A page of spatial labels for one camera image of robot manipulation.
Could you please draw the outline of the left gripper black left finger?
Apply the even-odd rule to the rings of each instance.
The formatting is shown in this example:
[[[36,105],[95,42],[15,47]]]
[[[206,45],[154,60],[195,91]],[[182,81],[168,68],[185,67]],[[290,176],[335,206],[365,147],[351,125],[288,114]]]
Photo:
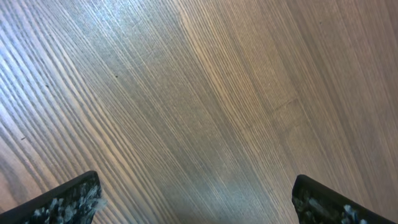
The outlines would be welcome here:
[[[105,203],[98,174],[91,170],[2,213],[1,224],[90,224]]]

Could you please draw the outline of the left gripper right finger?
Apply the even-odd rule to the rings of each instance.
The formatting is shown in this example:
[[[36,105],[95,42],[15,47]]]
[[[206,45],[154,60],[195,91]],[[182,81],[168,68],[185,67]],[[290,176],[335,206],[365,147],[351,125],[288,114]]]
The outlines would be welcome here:
[[[292,203],[300,223],[391,223],[390,220],[303,174],[296,177],[292,189]]]

